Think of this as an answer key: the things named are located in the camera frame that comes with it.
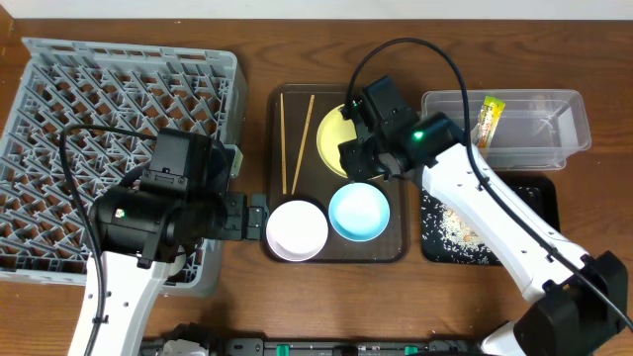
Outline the green orange snack wrapper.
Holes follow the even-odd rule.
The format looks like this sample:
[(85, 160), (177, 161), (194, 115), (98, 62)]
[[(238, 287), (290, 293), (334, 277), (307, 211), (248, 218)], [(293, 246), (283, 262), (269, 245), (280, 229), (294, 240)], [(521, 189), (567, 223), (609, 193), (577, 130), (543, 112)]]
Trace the green orange snack wrapper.
[(491, 146), (504, 109), (504, 101), (492, 96), (485, 97), (477, 124), (478, 148)]

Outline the spilled rice pile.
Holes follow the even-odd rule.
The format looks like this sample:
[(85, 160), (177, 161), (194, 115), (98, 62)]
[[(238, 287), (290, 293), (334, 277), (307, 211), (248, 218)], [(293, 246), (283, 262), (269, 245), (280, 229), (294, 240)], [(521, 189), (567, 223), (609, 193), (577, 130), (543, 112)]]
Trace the spilled rice pile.
[(431, 262), (469, 265), (500, 264), (484, 242), (451, 209), (427, 203), (422, 212), (422, 255)]

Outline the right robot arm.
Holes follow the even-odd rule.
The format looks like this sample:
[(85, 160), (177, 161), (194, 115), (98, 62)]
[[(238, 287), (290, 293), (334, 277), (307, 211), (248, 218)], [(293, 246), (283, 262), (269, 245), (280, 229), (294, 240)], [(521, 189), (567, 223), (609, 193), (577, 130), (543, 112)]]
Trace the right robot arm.
[(628, 272), (611, 252), (591, 257), (538, 216), (443, 113), (420, 118), (390, 77), (347, 96), (356, 137), (339, 145), (353, 181), (407, 178), (456, 213), (530, 304), (481, 341), (488, 355), (590, 355), (632, 324)]

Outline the clear plastic bin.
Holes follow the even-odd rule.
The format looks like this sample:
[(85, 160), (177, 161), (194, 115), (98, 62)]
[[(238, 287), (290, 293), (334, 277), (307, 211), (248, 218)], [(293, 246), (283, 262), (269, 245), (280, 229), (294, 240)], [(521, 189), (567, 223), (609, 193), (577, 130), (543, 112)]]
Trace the clear plastic bin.
[(480, 150), (494, 170), (561, 170), (568, 157), (591, 146), (585, 102), (575, 90), (470, 90), (473, 126), (488, 96), (505, 103), (491, 146)]

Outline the wooden chopstick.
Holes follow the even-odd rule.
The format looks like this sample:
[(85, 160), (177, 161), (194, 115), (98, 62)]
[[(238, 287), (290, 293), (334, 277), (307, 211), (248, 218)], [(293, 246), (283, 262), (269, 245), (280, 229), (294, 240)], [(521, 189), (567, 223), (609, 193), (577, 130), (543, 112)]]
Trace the wooden chopstick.
[(295, 174), (294, 174), (294, 178), (293, 178), (293, 185), (292, 185), (292, 190), (291, 190), (291, 194), (292, 195), (295, 194), (296, 189), (297, 189), (297, 185), (298, 185), (298, 181), (299, 181), (299, 176), (300, 176), (300, 172), (301, 172), (301, 166), (302, 166), (303, 156), (304, 156), (304, 151), (305, 151), (305, 146), (306, 146), (306, 141), (307, 141), (308, 132), (309, 132), (310, 123), (311, 123), (311, 118), (312, 118), (313, 109), (314, 109), (315, 97), (316, 97), (315, 94), (311, 95), (311, 98), (310, 98), (310, 101), (309, 101), (309, 106), (308, 106), (308, 109), (307, 109), (307, 114), (306, 114), (304, 129), (303, 129), (303, 133), (302, 133), (302, 139), (301, 139), (301, 143), (300, 143), (297, 164), (296, 164), (296, 170), (295, 170)]
[(287, 160), (286, 160), (286, 134), (285, 134), (285, 103), (284, 94), (280, 93), (280, 137), (281, 137), (281, 169), (282, 169), (282, 194), (288, 192)]

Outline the white paper cup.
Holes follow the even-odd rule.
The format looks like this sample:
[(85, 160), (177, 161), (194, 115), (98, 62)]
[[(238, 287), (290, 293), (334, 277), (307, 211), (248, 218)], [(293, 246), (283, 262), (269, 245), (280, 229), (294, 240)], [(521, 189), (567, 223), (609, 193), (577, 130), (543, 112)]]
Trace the white paper cup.
[(187, 254), (183, 246), (179, 246), (173, 261), (170, 264), (169, 277), (177, 275), (185, 266)]

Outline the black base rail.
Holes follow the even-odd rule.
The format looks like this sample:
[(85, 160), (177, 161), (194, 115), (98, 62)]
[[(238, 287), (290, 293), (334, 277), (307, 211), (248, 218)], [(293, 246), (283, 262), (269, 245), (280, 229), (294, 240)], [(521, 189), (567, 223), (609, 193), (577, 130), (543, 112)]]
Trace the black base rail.
[(270, 338), (258, 332), (216, 332), (208, 327), (180, 324), (158, 338), (144, 340), (139, 355), (216, 356), (408, 356), (482, 355), (469, 340), (363, 340)]

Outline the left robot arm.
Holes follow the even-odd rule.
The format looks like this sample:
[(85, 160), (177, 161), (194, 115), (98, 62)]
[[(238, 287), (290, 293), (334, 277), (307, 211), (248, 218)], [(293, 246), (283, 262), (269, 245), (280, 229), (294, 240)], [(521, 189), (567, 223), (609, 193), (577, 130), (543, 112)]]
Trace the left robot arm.
[(175, 265), (204, 240), (259, 241), (268, 220), (263, 194), (232, 193), (236, 154), (209, 136), (162, 129), (145, 165), (126, 173), (86, 209), (59, 144), (61, 167), (91, 255), (69, 352), (135, 355)]

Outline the light blue bowl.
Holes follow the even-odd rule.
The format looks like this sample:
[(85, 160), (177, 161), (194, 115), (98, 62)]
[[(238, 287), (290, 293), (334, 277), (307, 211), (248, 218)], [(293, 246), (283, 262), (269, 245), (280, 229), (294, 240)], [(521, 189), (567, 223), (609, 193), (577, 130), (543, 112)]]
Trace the light blue bowl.
[(337, 190), (328, 205), (334, 230), (352, 242), (366, 242), (382, 234), (390, 221), (386, 195), (367, 183), (350, 183)]

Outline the dark brown serving tray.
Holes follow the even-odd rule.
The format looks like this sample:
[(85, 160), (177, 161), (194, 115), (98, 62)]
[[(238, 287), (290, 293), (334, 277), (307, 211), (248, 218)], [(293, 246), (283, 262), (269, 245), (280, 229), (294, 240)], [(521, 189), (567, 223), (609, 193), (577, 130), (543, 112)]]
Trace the dark brown serving tray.
[[(285, 134), (288, 192), (282, 194), (280, 93), (284, 94)], [(297, 189), (291, 194), (298, 153), (311, 95), (315, 94), (314, 109), (306, 141)], [(293, 199), (305, 200), (323, 212), (334, 193), (349, 181), (334, 174), (322, 162), (317, 151), (317, 128), (323, 117), (342, 104), (344, 88), (341, 84), (286, 84), (269, 96), (271, 140), (268, 170), (268, 207), (278, 206)], [(409, 247), (406, 185), (401, 181), (386, 182), (377, 177), (369, 181), (387, 197), (391, 217), (386, 230), (366, 242), (352, 242), (334, 229), (328, 232), (327, 242), (311, 263), (394, 263), (407, 254)]]

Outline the yellow plate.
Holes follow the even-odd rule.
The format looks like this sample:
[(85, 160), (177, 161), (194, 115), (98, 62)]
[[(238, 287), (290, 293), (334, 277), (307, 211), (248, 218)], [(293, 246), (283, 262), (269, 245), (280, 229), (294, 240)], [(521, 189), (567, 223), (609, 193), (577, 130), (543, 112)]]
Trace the yellow plate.
[(347, 179), (346, 172), (340, 164), (338, 146), (341, 143), (355, 140), (357, 133), (354, 123), (343, 118), (343, 108), (344, 105), (340, 104), (323, 117), (316, 133), (316, 147), (327, 168), (337, 176)]

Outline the pink bowl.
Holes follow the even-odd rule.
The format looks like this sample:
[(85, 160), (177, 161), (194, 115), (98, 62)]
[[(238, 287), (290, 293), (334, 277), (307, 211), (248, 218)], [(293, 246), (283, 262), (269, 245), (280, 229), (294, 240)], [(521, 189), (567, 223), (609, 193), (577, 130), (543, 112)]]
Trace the pink bowl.
[(328, 222), (313, 203), (294, 200), (280, 205), (266, 226), (266, 241), (285, 261), (303, 262), (321, 252), (328, 238)]

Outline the grey dishwasher rack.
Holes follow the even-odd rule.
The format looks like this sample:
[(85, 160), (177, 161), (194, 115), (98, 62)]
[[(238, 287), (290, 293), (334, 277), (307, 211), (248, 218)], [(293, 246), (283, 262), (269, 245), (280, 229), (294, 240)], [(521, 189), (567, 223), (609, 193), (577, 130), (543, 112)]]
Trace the grey dishwasher rack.
[(205, 134), (237, 151), (247, 82), (223, 50), (26, 38), (30, 60), (1, 136), (1, 278), (81, 286), (89, 248), (64, 182), (59, 133), (92, 204), (152, 154), (163, 128)]

